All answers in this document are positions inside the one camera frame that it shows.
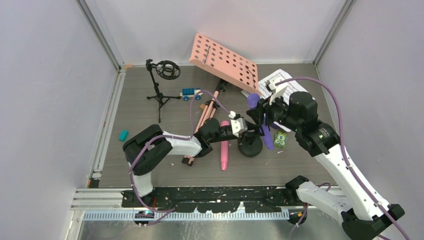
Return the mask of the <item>pink microphone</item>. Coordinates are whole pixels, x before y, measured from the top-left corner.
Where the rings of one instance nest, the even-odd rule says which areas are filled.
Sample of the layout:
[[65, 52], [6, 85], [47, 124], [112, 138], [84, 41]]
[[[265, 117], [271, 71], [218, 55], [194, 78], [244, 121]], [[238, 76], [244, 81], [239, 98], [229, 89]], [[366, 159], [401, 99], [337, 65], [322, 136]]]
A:
[[220, 164], [221, 170], [226, 171], [229, 161], [229, 142], [227, 140], [220, 142]]

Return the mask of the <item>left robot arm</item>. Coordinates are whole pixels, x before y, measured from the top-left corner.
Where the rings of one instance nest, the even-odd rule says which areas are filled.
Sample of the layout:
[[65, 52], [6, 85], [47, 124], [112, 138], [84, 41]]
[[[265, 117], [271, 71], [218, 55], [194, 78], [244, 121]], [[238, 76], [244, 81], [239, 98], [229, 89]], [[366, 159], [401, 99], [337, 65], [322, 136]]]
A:
[[202, 158], [212, 150], [213, 143], [237, 140], [240, 152], [257, 156], [263, 148], [261, 127], [243, 117], [221, 125], [215, 118], [207, 119], [193, 135], [171, 134], [152, 124], [123, 144], [122, 150], [129, 164], [134, 200], [141, 207], [153, 202], [151, 172], [168, 155]]

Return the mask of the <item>black tripod shock mount stand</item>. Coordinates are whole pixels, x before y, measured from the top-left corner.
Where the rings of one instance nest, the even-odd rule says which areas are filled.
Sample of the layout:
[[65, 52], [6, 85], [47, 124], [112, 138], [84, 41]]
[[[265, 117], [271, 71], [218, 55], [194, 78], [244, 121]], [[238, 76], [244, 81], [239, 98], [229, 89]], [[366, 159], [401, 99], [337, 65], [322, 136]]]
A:
[[165, 84], [159, 84], [154, 76], [154, 72], [156, 72], [157, 76], [167, 80], [167, 81], [173, 81], [176, 80], [181, 73], [180, 67], [171, 60], [161, 60], [157, 63], [154, 63], [152, 59], [147, 59], [145, 62], [146, 70], [149, 72], [151, 81], [153, 83], [153, 88], [155, 95], [147, 96], [147, 100], [156, 100], [158, 102], [158, 122], [161, 123], [161, 109], [163, 106], [171, 99], [179, 100], [181, 99], [181, 96], [179, 95], [167, 95], [164, 94], [162, 91], [162, 87], [165, 86]]

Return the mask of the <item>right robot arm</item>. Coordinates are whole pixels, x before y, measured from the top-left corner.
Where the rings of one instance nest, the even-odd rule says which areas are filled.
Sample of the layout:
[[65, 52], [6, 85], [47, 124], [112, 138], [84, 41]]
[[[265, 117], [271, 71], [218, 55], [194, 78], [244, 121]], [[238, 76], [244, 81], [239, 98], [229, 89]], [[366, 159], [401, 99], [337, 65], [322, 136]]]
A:
[[355, 172], [337, 132], [319, 119], [318, 104], [310, 93], [296, 91], [288, 102], [281, 96], [260, 99], [247, 115], [257, 125], [278, 123], [293, 131], [299, 146], [330, 173], [345, 195], [336, 196], [300, 175], [285, 185], [285, 198], [291, 205], [315, 206], [336, 220], [352, 240], [374, 239], [405, 215], [399, 204], [388, 203]]

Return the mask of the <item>purple microphone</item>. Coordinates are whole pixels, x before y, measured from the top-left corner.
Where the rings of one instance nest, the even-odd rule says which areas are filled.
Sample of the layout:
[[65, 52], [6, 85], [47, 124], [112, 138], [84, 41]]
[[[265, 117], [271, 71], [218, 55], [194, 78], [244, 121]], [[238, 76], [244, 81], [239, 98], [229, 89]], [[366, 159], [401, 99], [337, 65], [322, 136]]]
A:
[[[249, 94], [247, 97], [247, 105], [250, 109], [254, 109], [257, 106], [260, 96], [257, 93]], [[262, 125], [260, 128], [263, 133], [262, 140], [268, 150], [274, 149], [274, 141], [271, 135], [270, 128], [267, 125]]]

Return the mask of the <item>black round base mic stand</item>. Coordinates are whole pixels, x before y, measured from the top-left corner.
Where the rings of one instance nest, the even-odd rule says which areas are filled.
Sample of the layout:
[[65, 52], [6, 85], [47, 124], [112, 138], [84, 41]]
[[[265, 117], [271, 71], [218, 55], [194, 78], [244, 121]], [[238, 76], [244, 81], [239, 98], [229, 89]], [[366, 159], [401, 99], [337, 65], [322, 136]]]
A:
[[263, 150], [262, 139], [257, 139], [253, 143], [237, 143], [239, 152], [249, 158], [255, 157]]

